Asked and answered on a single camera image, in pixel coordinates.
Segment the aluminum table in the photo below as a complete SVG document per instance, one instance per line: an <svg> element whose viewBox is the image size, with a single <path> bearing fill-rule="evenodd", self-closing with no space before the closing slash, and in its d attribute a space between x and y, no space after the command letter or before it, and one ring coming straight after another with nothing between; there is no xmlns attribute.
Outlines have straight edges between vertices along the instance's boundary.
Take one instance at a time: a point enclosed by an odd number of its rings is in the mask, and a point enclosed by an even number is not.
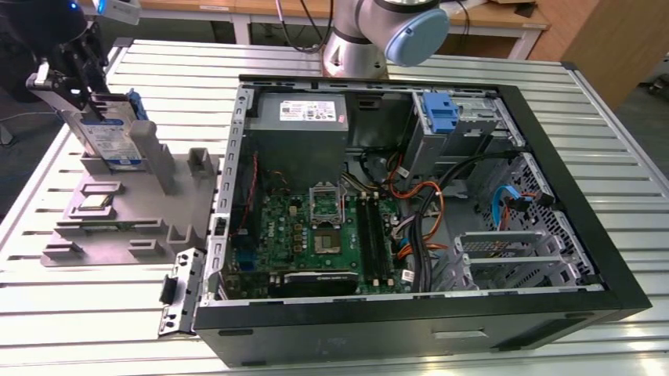
<svg viewBox="0 0 669 376"><path fill-rule="evenodd" d="M317 76L283 47L134 41L110 53L108 84L135 88L162 142L223 155L239 74ZM522 90L653 308L533 351L274 367L243 373L477 376L669 374L669 185L578 71L558 63L436 56L391 78ZM226 372L198 339L156 340L171 265L47 269L42 249L79 182L82 146L58 135L0 225L0 374Z"/></svg>

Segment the connector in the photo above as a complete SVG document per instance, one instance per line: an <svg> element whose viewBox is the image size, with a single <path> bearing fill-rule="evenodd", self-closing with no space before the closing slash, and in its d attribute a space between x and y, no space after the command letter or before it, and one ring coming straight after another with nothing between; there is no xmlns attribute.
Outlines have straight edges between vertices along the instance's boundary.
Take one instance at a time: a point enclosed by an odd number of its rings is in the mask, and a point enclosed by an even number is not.
<svg viewBox="0 0 669 376"><path fill-rule="evenodd" d="M505 197L504 203L506 204L506 206L509 206L510 209L516 210L517 212L526 212L528 209L530 208L532 198L530 197L520 197L520 198Z"/></svg>
<svg viewBox="0 0 669 376"><path fill-rule="evenodd" d="M544 208L549 208L556 203L556 198L550 194L540 192L534 197L534 202Z"/></svg>
<svg viewBox="0 0 669 376"><path fill-rule="evenodd" d="M460 120L460 108L445 92L426 92L422 95L424 109L434 133L452 133Z"/></svg>

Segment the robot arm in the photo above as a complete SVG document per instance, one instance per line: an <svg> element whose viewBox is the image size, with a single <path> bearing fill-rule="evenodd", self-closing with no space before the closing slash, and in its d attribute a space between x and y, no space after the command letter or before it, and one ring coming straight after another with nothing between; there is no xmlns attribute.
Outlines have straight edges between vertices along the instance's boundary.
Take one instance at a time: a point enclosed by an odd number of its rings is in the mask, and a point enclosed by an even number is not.
<svg viewBox="0 0 669 376"><path fill-rule="evenodd" d="M386 60L422 63L442 45L449 17L438 0L337 0L323 54L331 77L379 78Z"/></svg>
<svg viewBox="0 0 669 376"><path fill-rule="evenodd" d="M39 64L27 87L60 111L103 119L91 93L108 93L108 65L99 25L84 18L72 0L0 0L15 38L31 49Z"/></svg>

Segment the label sticker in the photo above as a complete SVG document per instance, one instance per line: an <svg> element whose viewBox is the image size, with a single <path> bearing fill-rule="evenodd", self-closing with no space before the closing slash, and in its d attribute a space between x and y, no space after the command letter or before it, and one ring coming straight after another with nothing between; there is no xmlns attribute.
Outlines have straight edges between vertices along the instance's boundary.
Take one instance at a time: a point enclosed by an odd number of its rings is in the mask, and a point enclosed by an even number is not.
<svg viewBox="0 0 669 376"><path fill-rule="evenodd" d="M402 271L402 280L411 283L414 281L414 272L405 269Z"/></svg>
<svg viewBox="0 0 669 376"><path fill-rule="evenodd" d="M86 138L94 145L100 157L108 163L116 165L139 165L142 156L135 143L126 136L122 120L82 121L82 126Z"/></svg>
<svg viewBox="0 0 669 376"><path fill-rule="evenodd" d="M285 100L281 108L281 121L335 121L335 102L310 100Z"/></svg>
<svg viewBox="0 0 669 376"><path fill-rule="evenodd" d="M201 5L202 10L221 10L223 12L230 11L227 6L215 6L215 5Z"/></svg>
<svg viewBox="0 0 669 376"><path fill-rule="evenodd" d="M407 178L409 176L409 170L403 168L402 166L397 167L397 173L402 176L402 178Z"/></svg>
<svg viewBox="0 0 669 376"><path fill-rule="evenodd" d="M526 29L542 29L542 30L546 29L546 25L541 25L538 23L536 23L536 24L534 23L530 23L530 24L525 23L525 24L522 24L522 27L525 27Z"/></svg>

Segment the power supply label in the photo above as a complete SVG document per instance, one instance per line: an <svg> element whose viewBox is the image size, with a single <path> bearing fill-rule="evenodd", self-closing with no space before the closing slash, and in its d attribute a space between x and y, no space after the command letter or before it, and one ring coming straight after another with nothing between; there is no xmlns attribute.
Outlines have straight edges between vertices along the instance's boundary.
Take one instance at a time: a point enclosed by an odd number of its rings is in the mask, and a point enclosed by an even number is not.
<svg viewBox="0 0 669 376"><path fill-rule="evenodd" d="M335 102L285 100L281 121L337 121Z"/></svg>

